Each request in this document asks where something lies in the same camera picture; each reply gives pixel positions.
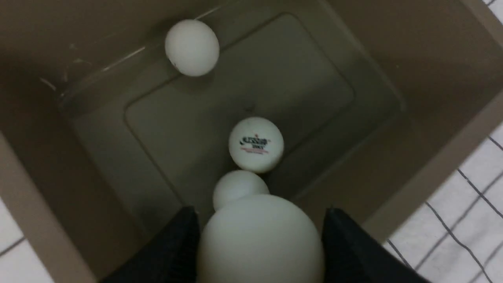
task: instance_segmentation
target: white ping pong ball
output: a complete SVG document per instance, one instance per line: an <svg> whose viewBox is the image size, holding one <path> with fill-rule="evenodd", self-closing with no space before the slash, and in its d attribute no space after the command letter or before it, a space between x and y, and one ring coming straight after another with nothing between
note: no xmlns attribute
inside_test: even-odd
<svg viewBox="0 0 503 283"><path fill-rule="evenodd" d="M236 170L225 174L216 184L213 191L215 211L239 198L269 194L266 183L257 174L245 170Z"/></svg>
<svg viewBox="0 0 503 283"><path fill-rule="evenodd" d="M209 73L220 55L218 39L205 23L183 20L167 32L166 55L182 74L198 77Z"/></svg>
<svg viewBox="0 0 503 283"><path fill-rule="evenodd" d="M271 171L281 160L283 150L280 130L264 118L244 119L230 133L230 156L244 170L255 173Z"/></svg>

